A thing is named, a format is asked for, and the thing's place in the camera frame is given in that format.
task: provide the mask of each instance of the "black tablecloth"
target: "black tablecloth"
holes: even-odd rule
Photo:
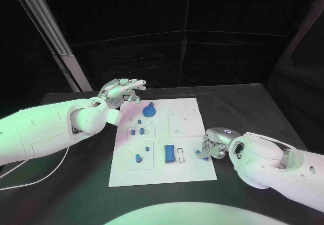
[[[48,94],[42,104],[91,98],[96,94]],[[196,98],[206,129],[226,127],[242,134],[255,132],[305,150],[258,83],[148,89],[138,91],[138,95],[143,100]],[[213,159],[217,180],[108,187],[115,132],[117,127],[107,124],[94,137],[71,147],[59,169],[45,181],[0,192],[1,224],[101,225],[135,209],[171,202],[219,203],[251,210],[288,224],[323,223],[324,213],[288,200],[274,189],[259,190],[240,180],[229,157]],[[30,160],[0,181],[0,188],[39,180],[56,167],[63,154],[65,150]]]

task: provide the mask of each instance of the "camera lens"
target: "camera lens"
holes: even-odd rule
[[[235,148],[235,154],[239,155],[243,151],[245,145],[243,144],[238,144],[236,148]]]

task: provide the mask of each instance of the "white cable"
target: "white cable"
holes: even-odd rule
[[[297,149],[294,146],[291,146],[289,144],[287,144],[287,143],[278,141],[276,139],[274,139],[274,138],[271,138],[271,137],[266,137],[266,136],[264,136],[264,135],[258,135],[258,134],[255,134],[255,133],[246,132],[246,135],[249,135],[249,134],[252,134],[252,135],[255,135],[255,136],[258,136],[258,137],[261,137],[261,138],[264,138],[264,139],[266,139],[266,140],[269,140],[269,141],[272,141],[272,142],[281,143],[281,144],[285,145],[289,149]]]
[[[0,179],[12,172],[14,171],[29,160],[24,160],[13,169],[10,169],[1,176]]]
[[[56,171],[56,169],[59,168],[59,166],[60,166],[60,164],[62,164],[62,162],[63,162],[63,160],[65,160],[68,151],[69,151],[69,147],[68,147],[68,149],[66,149],[66,153],[65,153],[65,156],[63,156],[63,158],[62,158],[62,160],[60,160],[60,163],[59,163],[58,167],[53,169],[53,171],[50,172],[50,174],[49,174],[45,178],[42,178],[39,181],[36,181],[36,182],[33,182],[33,183],[29,183],[29,184],[23,184],[23,185],[17,185],[17,186],[13,186],[13,187],[1,188],[0,191],[7,190],[7,189],[13,189],[13,188],[20,188],[20,187],[29,186],[29,185],[32,185],[32,184],[39,183],[42,180],[45,180],[45,179],[52,175],[52,173]]]

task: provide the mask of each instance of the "table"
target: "table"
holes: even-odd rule
[[[46,94],[42,105],[91,98],[96,92]],[[147,89],[143,100],[196,98],[204,128],[255,132],[307,149],[262,84]],[[259,190],[239,178],[229,160],[213,158],[217,180],[108,187],[117,127],[71,147],[66,159],[40,183],[0,192],[1,224],[101,225],[122,214],[170,202],[206,202],[256,212],[288,224],[320,224],[324,213]],[[65,150],[33,159],[4,178],[0,187],[39,180],[56,167]]]

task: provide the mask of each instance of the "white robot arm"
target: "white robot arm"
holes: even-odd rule
[[[0,166],[46,156],[95,135],[105,123],[120,124],[115,109],[124,100],[141,99],[144,80],[114,79],[96,97],[20,110],[0,120]]]
[[[240,135],[226,128],[207,129],[199,158],[223,158],[225,152],[240,179],[255,188],[274,188],[285,197],[324,212],[324,156],[288,146],[281,150],[268,138]]]

